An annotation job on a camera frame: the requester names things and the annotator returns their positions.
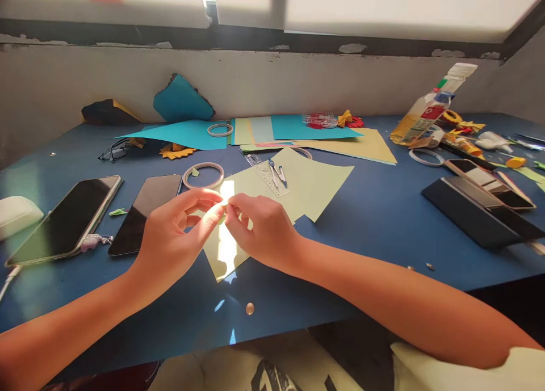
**hand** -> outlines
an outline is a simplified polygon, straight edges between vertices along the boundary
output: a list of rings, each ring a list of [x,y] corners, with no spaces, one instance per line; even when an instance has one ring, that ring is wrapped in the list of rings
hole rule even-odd
[[[127,274],[143,287],[153,301],[180,279],[193,265],[206,239],[224,213],[219,193],[193,188],[150,214],[140,252]],[[201,210],[201,219],[192,215]],[[188,233],[184,230],[193,227]]]
[[[251,219],[252,229],[248,229]],[[284,207],[264,196],[229,199],[225,226],[242,249],[261,263],[288,274],[300,263],[300,241]]]

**sleeve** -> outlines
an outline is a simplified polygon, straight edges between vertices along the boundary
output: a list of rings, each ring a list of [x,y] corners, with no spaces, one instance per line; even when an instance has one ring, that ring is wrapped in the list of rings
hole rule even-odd
[[[514,347],[501,367],[482,370],[444,363],[408,344],[391,348],[396,391],[545,390],[545,351]]]

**window frame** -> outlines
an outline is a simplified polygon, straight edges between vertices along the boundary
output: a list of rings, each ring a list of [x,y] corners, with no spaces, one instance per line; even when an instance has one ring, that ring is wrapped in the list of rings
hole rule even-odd
[[[154,47],[168,42],[173,49],[199,51],[229,50],[282,53],[359,54],[361,56],[460,57],[506,61],[545,25],[545,0],[541,0],[503,43],[472,43],[436,40],[391,39],[361,36],[285,33],[282,30],[219,25],[216,4],[207,1],[212,22],[207,29],[136,26],[83,22],[0,19],[0,33],[38,39],[65,41],[69,45],[98,46],[119,43],[131,47]],[[343,45],[359,52],[347,52]]]

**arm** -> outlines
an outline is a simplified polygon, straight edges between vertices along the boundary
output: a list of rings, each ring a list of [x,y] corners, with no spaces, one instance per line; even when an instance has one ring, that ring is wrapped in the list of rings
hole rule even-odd
[[[229,203],[226,226],[251,256],[338,294],[441,361],[492,368],[504,363],[512,347],[542,350],[503,314],[464,292],[301,237],[275,201],[238,194]]]
[[[0,334],[0,389],[37,390],[122,320],[143,309],[193,264],[219,222],[221,196],[194,189],[152,212],[141,250],[117,279]],[[197,210],[206,214],[190,215]],[[194,226],[188,233],[184,229]]]

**eyeglasses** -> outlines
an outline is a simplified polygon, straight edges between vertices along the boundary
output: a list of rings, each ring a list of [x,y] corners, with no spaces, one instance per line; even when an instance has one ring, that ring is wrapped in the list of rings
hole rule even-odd
[[[122,138],[121,140],[115,142],[112,144],[112,146],[108,149],[108,151],[105,151],[98,157],[100,161],[115,161],[118,158],[123,157],[127,151],[125,148],[127,148],[127,142],[129,141],[128,138]]]

